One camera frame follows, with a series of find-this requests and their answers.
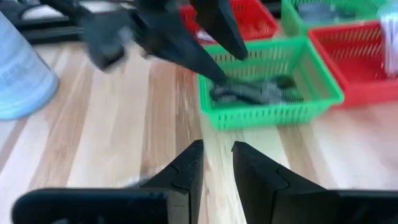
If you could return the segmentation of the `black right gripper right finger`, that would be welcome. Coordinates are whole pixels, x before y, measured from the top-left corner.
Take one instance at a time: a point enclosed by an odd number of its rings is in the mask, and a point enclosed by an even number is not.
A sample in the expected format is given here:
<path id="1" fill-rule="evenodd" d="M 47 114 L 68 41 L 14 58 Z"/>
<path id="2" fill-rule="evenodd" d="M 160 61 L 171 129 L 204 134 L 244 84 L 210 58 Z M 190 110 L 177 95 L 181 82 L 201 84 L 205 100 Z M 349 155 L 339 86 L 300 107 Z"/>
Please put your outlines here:
<path id="1" fill-rule="evenodd" d="M 232 152 L 247 224 L 398 224 L 398 191 L 326 189 L 245 142 Z"/>

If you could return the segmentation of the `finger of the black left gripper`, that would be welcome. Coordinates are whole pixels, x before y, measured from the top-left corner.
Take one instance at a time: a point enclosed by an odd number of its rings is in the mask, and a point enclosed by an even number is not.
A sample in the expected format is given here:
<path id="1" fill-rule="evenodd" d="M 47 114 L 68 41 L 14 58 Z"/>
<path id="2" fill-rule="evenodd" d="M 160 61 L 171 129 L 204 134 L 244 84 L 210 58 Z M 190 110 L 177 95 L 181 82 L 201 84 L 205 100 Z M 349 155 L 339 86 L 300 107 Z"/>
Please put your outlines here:
<path id="1" fill-rule="evenodd" d="M 225 50 L 238 60 L 248 57 L 229 0 L 191 0 L 196 22 Z"/>
<path id="2" fill-rule="evenodd" d="M 218 84 L 227 81 L 224 71 L 188 33 L 176 11 L 136 9 L 135 41 L 151 56 L 181 65 Z"/>

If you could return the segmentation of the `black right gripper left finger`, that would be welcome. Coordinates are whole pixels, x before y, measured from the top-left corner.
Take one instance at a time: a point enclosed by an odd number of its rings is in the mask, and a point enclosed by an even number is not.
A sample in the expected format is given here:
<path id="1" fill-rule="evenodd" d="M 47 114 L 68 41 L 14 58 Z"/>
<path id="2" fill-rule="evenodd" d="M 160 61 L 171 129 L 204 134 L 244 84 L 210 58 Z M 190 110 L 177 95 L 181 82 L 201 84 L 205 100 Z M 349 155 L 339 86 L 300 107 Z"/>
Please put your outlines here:
<path id="1" fill-rule="evenodd" d="M 197 224 L 204 145 L 196 140 L 137 187 L 44 188 L 19 197 L 13 224 Z"/>

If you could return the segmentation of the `dark grey toiletry packet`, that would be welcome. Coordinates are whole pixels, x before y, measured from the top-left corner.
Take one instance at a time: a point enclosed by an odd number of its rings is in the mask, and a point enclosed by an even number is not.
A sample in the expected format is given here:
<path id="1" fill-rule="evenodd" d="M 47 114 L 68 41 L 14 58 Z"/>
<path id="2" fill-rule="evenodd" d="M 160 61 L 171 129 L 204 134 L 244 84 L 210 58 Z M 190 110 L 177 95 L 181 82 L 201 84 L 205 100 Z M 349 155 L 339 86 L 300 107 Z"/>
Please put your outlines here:
<path id="1" fill-rule="evenodd" d="M 298 4 L 296 10 L 302 20 L 307 23 L 330 22 L 345 18 L 335 4 L 326 2 Z"/>

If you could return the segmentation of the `clear vanity pack bag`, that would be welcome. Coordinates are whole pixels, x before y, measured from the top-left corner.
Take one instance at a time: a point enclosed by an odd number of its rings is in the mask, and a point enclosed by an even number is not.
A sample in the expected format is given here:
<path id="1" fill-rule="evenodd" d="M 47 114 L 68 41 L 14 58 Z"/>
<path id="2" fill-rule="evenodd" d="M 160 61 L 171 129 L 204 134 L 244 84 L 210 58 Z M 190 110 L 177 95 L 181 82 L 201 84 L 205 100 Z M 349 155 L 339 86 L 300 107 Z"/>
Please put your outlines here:
<path id="1" fill-rule="evenodd" d="M 384 42 L 384 70 L 389 78 L 398 78 L 398 7 L 379 12 Z"/>

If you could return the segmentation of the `red plastic basket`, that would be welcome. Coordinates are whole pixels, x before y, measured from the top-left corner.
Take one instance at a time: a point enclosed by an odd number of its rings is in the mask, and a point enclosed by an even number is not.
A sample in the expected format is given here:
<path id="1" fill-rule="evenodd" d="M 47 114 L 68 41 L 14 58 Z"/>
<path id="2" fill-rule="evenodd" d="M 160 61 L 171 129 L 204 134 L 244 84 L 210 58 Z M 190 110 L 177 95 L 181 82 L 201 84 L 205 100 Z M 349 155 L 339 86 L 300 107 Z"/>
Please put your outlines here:
<path id="1" fill-rule="evenodd" d="M 230 5 L 245 41 L 270 39 L 279 30 L 276 20 L 259 0 L 230 0 Z M 180 6 L 180 15 L 188 32 L 202 45 L 218 44 L 196 21 L 191 5 Z"/>
<path id="2" fill-rule="evenodd" d="M 398 101 L 398 78 L 387 78 L 384 71 L 378 21 L 312 28 L 308 36 L 343 90 L 337 108 Z"/>

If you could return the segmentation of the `green plastic basket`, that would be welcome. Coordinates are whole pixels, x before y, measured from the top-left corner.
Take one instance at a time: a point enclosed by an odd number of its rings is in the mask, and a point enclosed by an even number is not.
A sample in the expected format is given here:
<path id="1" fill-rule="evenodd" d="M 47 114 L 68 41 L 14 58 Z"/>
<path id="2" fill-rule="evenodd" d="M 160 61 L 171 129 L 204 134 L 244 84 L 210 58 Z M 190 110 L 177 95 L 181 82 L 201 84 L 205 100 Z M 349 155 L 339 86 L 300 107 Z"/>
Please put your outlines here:
<path id="1" fill-rule="evenodd" d="M 219 45 L 206 47 L 223 71 L 234 79 L 261 83 L 274 77 L 289 77 L 295 87 L 282 92 L 280 103 L 222 104 L 211 99 L 213 82 L 198 76 L 201 111 L 216 129 L 307 123 L 330 107 L 343 102 L 344 94 L 315 46 L 306 36 L 246 42 L 249 57 L 235 59 Z"/>
<path id="2" fill-rule="evenodd" d="M 330 22 L 307 23 L 299 16 L 296 6 L 308 2 L 326 2 L 335 4 L 344 15 L 344 19 Z M 373 20 L 377 11 L 388 0 L 281 0 L 281 26 L 288 36 L 305 35 L 309 29 L 358 21 Z"/>

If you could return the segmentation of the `black aluminium table frame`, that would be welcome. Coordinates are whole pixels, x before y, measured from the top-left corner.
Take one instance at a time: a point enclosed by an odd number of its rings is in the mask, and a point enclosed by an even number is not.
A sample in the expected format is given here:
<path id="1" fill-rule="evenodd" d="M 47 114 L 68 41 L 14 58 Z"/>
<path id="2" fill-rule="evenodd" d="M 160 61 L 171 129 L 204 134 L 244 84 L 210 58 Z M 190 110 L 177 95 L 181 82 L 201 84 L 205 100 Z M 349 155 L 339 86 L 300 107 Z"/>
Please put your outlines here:
<path id="1" fill-rule="evenodd" d="M 19 19 L 14 26 L 32 45 L 76 42 L 84 31 L 67 17 Z"/>

